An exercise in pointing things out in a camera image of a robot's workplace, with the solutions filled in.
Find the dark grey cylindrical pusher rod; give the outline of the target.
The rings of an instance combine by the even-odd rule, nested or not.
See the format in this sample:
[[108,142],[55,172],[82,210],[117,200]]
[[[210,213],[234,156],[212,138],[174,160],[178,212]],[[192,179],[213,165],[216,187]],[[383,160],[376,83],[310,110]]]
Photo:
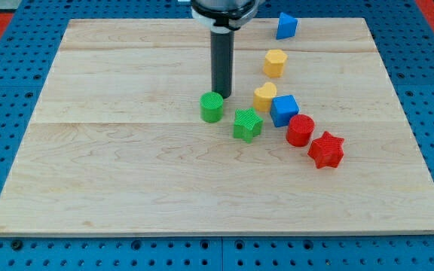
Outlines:
[[211,32],[210,56],[212,91],[223,99],[231,96],[233,75],[234,33]]

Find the black robot wrist flange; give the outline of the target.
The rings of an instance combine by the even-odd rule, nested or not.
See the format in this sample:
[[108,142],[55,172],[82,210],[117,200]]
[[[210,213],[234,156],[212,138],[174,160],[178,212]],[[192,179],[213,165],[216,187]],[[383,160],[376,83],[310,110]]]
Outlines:
[[237,31],[258,13],[264,0],[191,0],[191,15],[211,31]]

